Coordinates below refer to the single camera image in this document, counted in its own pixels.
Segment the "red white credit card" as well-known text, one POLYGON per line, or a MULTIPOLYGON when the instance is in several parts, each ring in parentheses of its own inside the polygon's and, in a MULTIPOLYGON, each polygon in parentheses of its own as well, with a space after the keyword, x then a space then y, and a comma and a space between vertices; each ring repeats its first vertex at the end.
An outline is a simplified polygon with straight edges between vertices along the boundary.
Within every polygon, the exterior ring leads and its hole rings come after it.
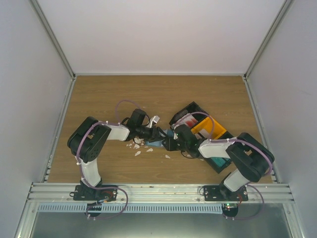
POLYGON ((189 128, 192 128, 195 126, 195 124, 197 123, 197 119, 194 118, 193 115, 191 114, 186 114, 184 117, 182 117, 177 124, 185 124, 187 125, 189 128))

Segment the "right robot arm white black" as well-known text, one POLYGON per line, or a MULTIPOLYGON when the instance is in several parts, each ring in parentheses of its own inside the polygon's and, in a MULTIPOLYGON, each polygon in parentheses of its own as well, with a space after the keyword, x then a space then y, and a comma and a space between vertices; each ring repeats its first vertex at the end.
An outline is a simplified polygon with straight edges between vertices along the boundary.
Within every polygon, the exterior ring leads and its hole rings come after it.
POLYGON ((236 170, 230 172, 215 189, 205 189, 205 198, 233 201, 243 196, 245 185, 258 182, 273 169, 274 156, 250 134, 226 139, 197 138, 184 124, 174 130, 172 137, 162 141, 167 151, 187 152, 192 158, 213 157, 230 159, 236 170))

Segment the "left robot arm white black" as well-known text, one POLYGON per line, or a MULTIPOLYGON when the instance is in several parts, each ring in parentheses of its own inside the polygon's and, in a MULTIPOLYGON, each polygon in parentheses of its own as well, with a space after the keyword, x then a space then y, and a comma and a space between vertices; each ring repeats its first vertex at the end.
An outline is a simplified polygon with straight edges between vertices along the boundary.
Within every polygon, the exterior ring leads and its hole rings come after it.
POLYGON ((75 156, 81 174, 81 184, 86 187, 85 195, 97 200, 102 195, 102 178, 98 171, 97 158, 108 140, 130 141, 135 138, 156 142, 162 141, 167 134, 156 124, 159 116, 150 118, 141 109, 122 122, 110 123, 94 117, 87 117, 70 136, 67 146, 75 156))

